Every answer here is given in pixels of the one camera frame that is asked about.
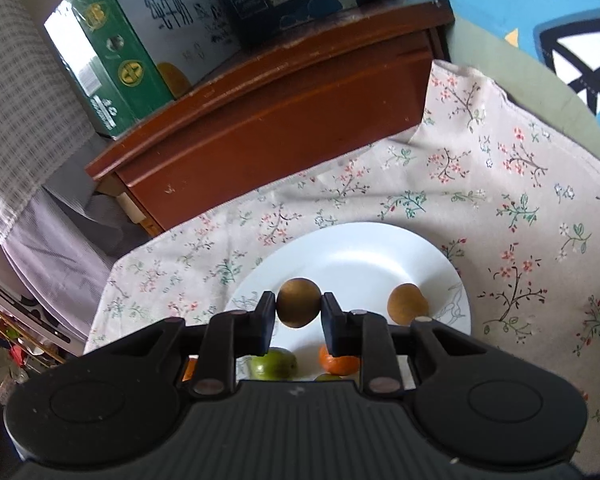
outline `kiwi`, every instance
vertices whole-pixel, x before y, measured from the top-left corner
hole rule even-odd
[[[408,325],[414,318],[429,314],[429,303],[416,285],[403,283],[392,290],[386,309],[398,325]]]
[[[302,328],[320,312],[320,288],[305,278],[287,280],[280,287],[276,312],[280,321],[290,328]]]

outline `checkered curtain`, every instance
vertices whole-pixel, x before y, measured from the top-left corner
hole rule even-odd
[[[93,134],[20,0],[0,0],[0,243],[33,194]]]

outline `yellow logo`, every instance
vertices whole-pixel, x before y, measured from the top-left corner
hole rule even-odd
[[[144,69],[136,60],[123,61],[118,69],[118,77],[127,86],[137,86],[142,81]]]
[[[107,15],[104,9],[104,2],[91,4],[84,11],[84,21],[91,30],[97,30],[107,21]]]

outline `green fruit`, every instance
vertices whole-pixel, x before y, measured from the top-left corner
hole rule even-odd
[[[340,377],[339,375],[333,375],[333,374],[322,374],[322,375],[318,375],[315,380],[319,383],[323,382],[323,381],[341,381],[342,377]]]
[[[289,350],[269,348],[263,356],[253,356],[249,361],[251,377],[259,381],[287,381],[298,371],[298,360]]]

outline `white plate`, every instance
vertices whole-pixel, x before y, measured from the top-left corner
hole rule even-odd
[[[464,286],[454,266],[432,244],[405,229],[358,222],[327,227],[283,246],[266,258],[239,285],[227,310],[253,310],[265,290],[277,294],[286,280],[307,278],[332,292],[343,311],[362,309],[382,314],[389,323],[386,302],[401,283],[414,283],[429,302],[433,318],[470,334],[471,313]],[[299,380],[323,373],[318,348],[324,344],[320,316],[302,328],[286,327],[278,319],[271,346],[286,348],[298,358]],[[399,357],[405,385],[411,384],[406,357]],[[237,378],[247,378],[244,362]]]

